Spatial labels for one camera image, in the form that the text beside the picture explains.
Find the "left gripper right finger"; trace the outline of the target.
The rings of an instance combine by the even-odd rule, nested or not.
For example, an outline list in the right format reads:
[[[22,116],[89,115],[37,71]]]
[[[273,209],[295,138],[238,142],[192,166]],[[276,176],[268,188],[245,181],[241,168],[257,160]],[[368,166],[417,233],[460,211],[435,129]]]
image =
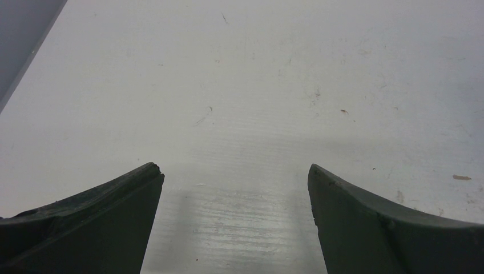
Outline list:
[[[483,225],[411,209],[313,164],[308,191],[328,273],[482,273]]]

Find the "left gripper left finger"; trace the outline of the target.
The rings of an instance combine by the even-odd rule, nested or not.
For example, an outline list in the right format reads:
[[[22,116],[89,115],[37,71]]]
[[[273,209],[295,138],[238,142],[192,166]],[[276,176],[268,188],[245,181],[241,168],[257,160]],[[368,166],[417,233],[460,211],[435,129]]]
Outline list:
[[[146,163],[97,187],[1,219],[2,273],[139,273],[164,175]]]

